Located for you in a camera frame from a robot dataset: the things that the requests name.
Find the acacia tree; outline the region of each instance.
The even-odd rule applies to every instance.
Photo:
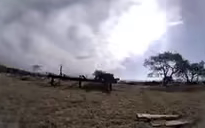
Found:
[[[164,52],[146,59],[144,66],[149,67],[152,71],[148,74],[149,77],[162,76],[163,84],[166,85],[173,75],[179,72],[179,65],[182,61],[183,58],[179,53]]]
[[[201,61],[199,63],[190,63],[188,60],[183,60],[180,63],[179,71],[177,73],[178,77],[186,79],[188,83],[192,83],[199,78],[205,78],[205,62]]]
[[[102,70],[95,70],[93,75],[94,75],[94,79],[99,79],[103,74],[105,74],[106,72],[105,71],[102,71]]]

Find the dry grass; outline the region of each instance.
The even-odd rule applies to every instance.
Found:
[[[165,92],[116,85],[106,94],[74,84],[53,88],[43,80],[0,76],[0,118],[21,128],[141,128],[136,113],[180,114],[198,120],[205,104],[205,90]]]

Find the sun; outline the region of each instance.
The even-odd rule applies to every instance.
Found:
[[[118,59],[142,55],[166,32],[166,15],[156,0],[132,5],[109,31],[109,50]]]

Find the ground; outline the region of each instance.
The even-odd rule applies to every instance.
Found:
[[[0,75],[0,128],[145,128],[136,113],[179,114],[203,127],[205,89],[164,91],[115,85],[110,94],[50,87],[48,80]]]

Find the vegetation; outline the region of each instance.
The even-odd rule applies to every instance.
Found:
[[[33,65],[33,66],[32,66],[33,72],[38,72],[38,71],[41,70],[41,68],[42,68],[41,65]]]
[[[205,114],[201,88],[169,93],[118,84],[108,95],[79,89],[72,81],[61,84],[51,88],[48,80],[0,75],[0,127],[148,128],[136,121],[136,113],[177,114],[192,120]]]
[[[145,67],[152,71],[149,77],[163,77],[163,84],[167,85],[173,77],[178,77],[188,83],[198,82],[205,78],[205,62],[190,63],[179,53],[164,52],[151,56],[144,62]]]
[[[26,71],[23,69],[7,67],[5,65],[0,64],[0,73],[10,73],[13,75],[20,75],[20,76],[24,76],[24,75],[40,76],[41,75],[40,73],[36,73],[37,71],[41,70],[41,66],[34,65],[33,69],[34,69],[35,73],[30,72],[30,71]]]
[[[95,80],[100,80],[100,81],[110,81],[110,82],[117,83],[117,81],[120,80],[119,78],[114,78],[114,74],[107,73],[102,70],[95,70],[93,75]]]

